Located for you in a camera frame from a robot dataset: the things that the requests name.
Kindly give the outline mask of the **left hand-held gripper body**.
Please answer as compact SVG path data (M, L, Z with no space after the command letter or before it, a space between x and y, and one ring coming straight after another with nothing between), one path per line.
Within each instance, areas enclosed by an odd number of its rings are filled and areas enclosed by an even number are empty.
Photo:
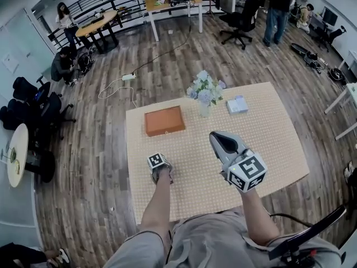
M150 170L151 178L155 184L158 182L160 178L160 173L163 172L164 170L168 171L170 183L173 184L173 178L172 178L173 166L163 154L158 152L152 156L149 156L147 158L147 164Z

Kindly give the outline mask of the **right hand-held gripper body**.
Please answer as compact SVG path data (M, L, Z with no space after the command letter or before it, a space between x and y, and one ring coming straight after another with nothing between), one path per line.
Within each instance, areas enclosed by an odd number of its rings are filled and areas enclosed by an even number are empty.
M240 192L246 193L264 180L267 173L265 162L240 136L213 131L209 134L209 141L217 159L222 163L220 174Z

